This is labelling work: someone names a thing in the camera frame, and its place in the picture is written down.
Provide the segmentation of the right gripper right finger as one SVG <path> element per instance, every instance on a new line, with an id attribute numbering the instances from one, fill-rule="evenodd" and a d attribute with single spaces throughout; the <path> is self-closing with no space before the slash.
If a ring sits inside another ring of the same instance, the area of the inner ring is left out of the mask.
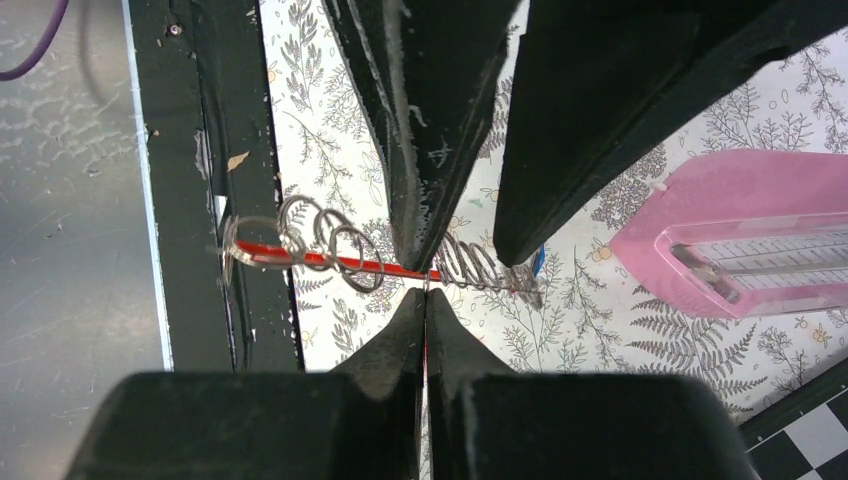
<path id="1" fill-rule="evenodd" d="M 706 384 L 673 374 L 528 374 L 425 300 L 436 479 L 751 479 L 736 426 Z"/>

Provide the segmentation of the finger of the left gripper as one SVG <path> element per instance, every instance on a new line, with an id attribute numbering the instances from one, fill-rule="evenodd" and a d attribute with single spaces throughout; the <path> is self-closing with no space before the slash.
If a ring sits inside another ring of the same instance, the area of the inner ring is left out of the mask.
<path id="1" fill-rule="evenodd" d="M 328 1 L 381 161 L 395 255 L 430 265 L 492 126 L 516 1 Z"/>
<path id="2" fill-rule="evenodd" d="M 527 260 L 679 127 L 846 23 L 843 1 L 532 2 L 495 216 L 499 260 Z"/>

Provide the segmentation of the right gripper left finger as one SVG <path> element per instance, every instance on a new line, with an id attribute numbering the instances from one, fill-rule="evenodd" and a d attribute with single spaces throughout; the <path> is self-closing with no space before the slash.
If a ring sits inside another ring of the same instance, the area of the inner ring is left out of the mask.
<path id="1" fill-rule="evenodd" d="M 415 479 L 425 299 L 323 373 L 145 372 L 100 406 L 70 479 Z"/>

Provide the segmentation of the red tag key bunch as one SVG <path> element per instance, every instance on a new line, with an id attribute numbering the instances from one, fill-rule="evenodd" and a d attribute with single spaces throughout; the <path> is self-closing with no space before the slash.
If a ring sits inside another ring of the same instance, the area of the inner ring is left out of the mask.
<path id="1" fill-rule="evenodd" d="M 377 291 L 388 277 L 398 277 L 510 294 L 537 310 L 544 305 L 533 265 L 507 267 L 481 245 L 446 234 L 429 265 L 409 270 L 386 261 L 376 243 L 342 212 L 305 195 L 285 199 L 274 217 L 228 218 L 221 245 L 210 251 L 221 259 L 226 285 L 237 263 L 264 270 L 302 266 L 336 272 L 362 294 Z"/>

